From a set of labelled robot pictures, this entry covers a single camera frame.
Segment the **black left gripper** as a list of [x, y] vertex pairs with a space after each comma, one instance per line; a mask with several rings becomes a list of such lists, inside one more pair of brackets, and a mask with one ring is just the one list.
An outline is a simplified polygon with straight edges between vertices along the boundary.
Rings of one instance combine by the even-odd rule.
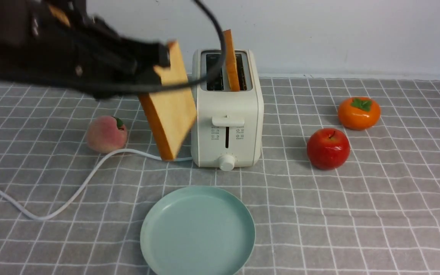
[[121, 37], [89, 14], [86, 0], [33, 1], [33, 42], [42, 50], [33, 65], [35, 85], [95, 99], [159, 92], [161, 77], [152, 66], [170, 66], [167, 45]]

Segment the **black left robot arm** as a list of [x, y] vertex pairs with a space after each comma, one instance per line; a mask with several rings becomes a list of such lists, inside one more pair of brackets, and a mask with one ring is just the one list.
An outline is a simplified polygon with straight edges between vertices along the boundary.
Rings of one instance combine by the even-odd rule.
[[160, 86], [170, 65], [167, 45], [119, 35], [86, 0], [0, 0], [0, 80], [111, 99]]

